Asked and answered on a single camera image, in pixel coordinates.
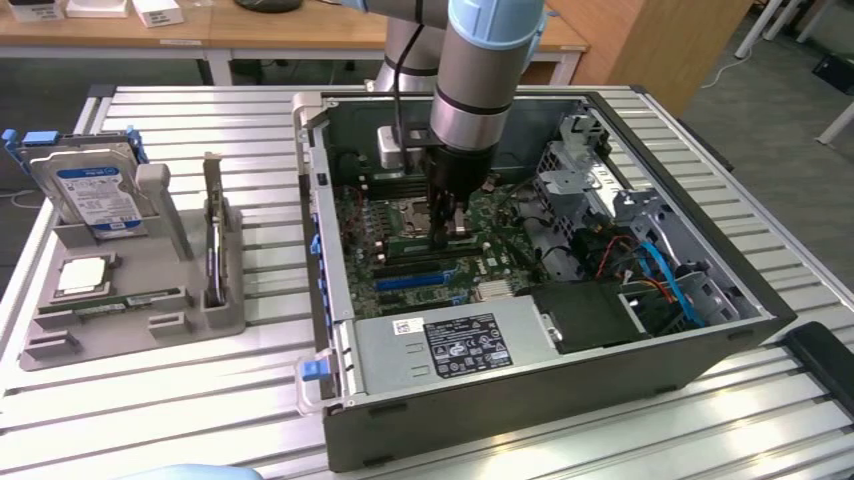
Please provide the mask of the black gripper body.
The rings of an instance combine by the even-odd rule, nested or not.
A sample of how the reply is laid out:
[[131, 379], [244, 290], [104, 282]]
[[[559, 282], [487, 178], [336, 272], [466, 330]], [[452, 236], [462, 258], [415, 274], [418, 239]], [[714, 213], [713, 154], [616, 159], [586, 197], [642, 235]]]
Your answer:
[[491, 170], [495, 147], [480, 150], [459, 150], [450, 146], [427, 149], [427, 191], [432, 198], [451, 196], [467, 201], [480, 188]]

